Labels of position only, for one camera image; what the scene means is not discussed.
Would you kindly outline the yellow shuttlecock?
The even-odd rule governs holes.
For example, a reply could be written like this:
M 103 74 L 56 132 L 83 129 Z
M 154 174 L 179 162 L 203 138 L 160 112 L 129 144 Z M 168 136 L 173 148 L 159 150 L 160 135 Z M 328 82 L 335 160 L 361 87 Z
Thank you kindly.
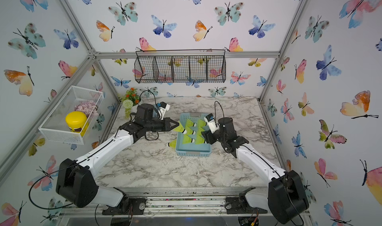
M 198 121 L 197 121 L 197 127 L 198 128 L 203 128 L 203 127 L 205 127 L 207 125 L 207 123 L 204 121 L 204 120 L 202 120 L 202 119 L 198 119 Z
M 181 134 L 186 134 L 187 130 L 186 128 L 181 124 L 181 122 L 178 122 L 178 126 L 173 129 L 175 132 L 181 133 Z
M 197 124 L 190 119 L 186 120 L 186 127 L 195 127 Z
M 195 132 L 194 130 L 192 130 L 191 128 L 186 127 L 186 128 L 185 128 L 185 133 L 184 133 L 184 134 L 185 134 L 185 135 L 195 135 L 196 132 Z
M 173 141 L 169 142 L 167 144 L 167 146 L 175 149 L 177 146 L 177 140 L 173 140 Z
M 206 140 L 202 136 L 197 135 L 195 143 L 196 143 L 196 145 L 201 145 L 201 144 L 205 144 L 207 142 L 206 142 Z
M 194 143 L 194 142 L 195 142 L 195 139 L 191 138 L 189 135 L 184 135 L 183 136 L 183 141 L 182 141 L 183 145 L 191 144 L 191 143 Z

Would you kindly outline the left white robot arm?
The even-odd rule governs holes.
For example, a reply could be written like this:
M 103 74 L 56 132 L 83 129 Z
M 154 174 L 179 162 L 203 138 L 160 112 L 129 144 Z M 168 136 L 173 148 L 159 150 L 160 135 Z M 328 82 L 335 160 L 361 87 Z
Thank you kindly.
M 178 127 L 178 122 L 164 116 L 169 109 L 170 105 L 165 102 L 142 104 L 137 107 L 134 120 L 119 126 L 114 136 L 76 160 L 64 160 L 59 166 L 56 193 L 78 208 L 98 204 L 126 212 L 129 196 L 116 188 L 97 185 L 94 177 L 146 133 L 169 132 Z

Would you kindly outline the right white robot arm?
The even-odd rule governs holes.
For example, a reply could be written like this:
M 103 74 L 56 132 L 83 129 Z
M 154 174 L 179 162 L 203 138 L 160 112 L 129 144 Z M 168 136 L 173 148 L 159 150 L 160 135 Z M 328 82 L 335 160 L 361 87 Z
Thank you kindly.
M 266 184 L 266 194 L 254 189 L 242 194 L 242 206 L 271 212 L 275 219 L 286 224 L 309 208 L 302 180 L 294 170 L 286 171 L 271 163 L 235 131 L 233 119 L 215 120 L 208 114 L 204 121 L 209 130 L 202 132 L 208 144 L 219 142 L 226 153 L 250 167 Z

